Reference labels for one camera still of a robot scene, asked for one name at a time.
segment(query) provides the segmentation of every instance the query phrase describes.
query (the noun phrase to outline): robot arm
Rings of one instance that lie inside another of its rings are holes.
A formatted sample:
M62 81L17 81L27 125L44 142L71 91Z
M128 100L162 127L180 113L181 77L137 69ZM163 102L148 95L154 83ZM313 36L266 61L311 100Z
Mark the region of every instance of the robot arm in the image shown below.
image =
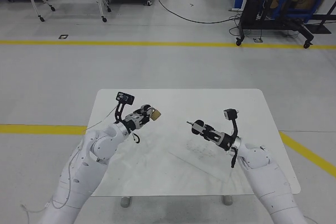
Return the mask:
M156 109L143 105L122 120L124 105L131 105L134 97L119 92L116 99L119 101L116 122L104 130L89 131L84 135L62 170L56 192L46 205L39 224L73 224L84 203L101 183L118 145L134 130L160 116Z
M263 147L247 148L245 142L237 136L236 110L228 109L224 111L224 114L226 119L233 122L234 132L231 136L214 130L201 120L188 123L192 125L193 134L203 136L204 139L214 142L225 151L234 151L232 168L234 168L235 160L238 159L254 194L269 212L275 224L307 224L279 165L266 149Z

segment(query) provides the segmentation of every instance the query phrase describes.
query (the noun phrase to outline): black metal frame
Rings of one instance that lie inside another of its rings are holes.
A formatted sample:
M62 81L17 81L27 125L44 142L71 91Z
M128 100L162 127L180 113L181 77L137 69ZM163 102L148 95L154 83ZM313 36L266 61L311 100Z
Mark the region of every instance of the black metal frame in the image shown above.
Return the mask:
M282 8L282 13L280 17L275 20L265 20L268 10L272 4L273 0L269 0L265 5L265 9L262 12L262 16L260 20L255 20L252 24L245 23L246 15L244 11L241 15L240 22L239 22L239 35L240 38L236 38L236 45L240 45L243 42L245 35L243 30L292 30L298 31L301 35L306 38L304 43L304 48L308 48L312 43L314 36L311 34L303 25L302 22L294 19L286 17L287 10L292 2L292 0L287 0L284 7Z
M320 24L318 25L309 25L306 24L306 28L313 34L331 34L331 32L324 26L324 23L326 22L326 20L329 19L332 11L336 8L336 1L334 2L334 4L332 5L332 7L330 8L330 10L328 11L328 13L325 15L325 17L323 18L323 20L321 21Z

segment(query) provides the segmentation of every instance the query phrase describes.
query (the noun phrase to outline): floor marking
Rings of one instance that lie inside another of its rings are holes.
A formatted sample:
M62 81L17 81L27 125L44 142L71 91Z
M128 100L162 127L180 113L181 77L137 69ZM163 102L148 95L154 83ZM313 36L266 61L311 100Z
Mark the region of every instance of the floor marking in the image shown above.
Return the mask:
M317 154L314 154L311 150L296 142L294 139L290 138L286 134L282 132L279 133L284 144L286 144L287 146L298 152L301 156L310 160L313 164L325 170L328 174L336 178L336 167L334 165L332 165L330 162L327 162Z
M304 49L302 44L265 44L265 43L209 43L209 42L154 42L154 41L84 41L84 40L0 40L0 45L78 45L78 46L187 46L209 48L277 48ZM336 45L312 45L309 49L336 50Z
M0 124L0 133L2 134L67 134L81 135L86 126L65 126L65 125L25 125L25 124ZM311 150L296 142L288 135L279 132L285 145L292 148L300 155L310 160L316 166L325 170L328 174L336 178L336 167L327 162Z
M86 128L86 126L0 124L0 133L80 135Z

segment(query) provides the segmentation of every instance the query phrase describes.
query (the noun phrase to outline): white table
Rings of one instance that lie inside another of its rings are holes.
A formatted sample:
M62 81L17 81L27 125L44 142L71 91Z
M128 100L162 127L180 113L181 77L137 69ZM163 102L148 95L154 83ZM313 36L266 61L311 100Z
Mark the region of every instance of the white table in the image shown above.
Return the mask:
M135 131L111 159L107 173L93 196L242 195L253 194L238 163L214 143L191 133L186 121L198 119L221 132L231 133L232 123L223 110L239 111L238 136L248 143L266 146L290 182L293 194L300 185L287 156L263 93L256 89L100 90L88 126L101 121L117 104L117 92L135 96L122 117L150 104L161 112ZM109 116L96 129L114 121Z

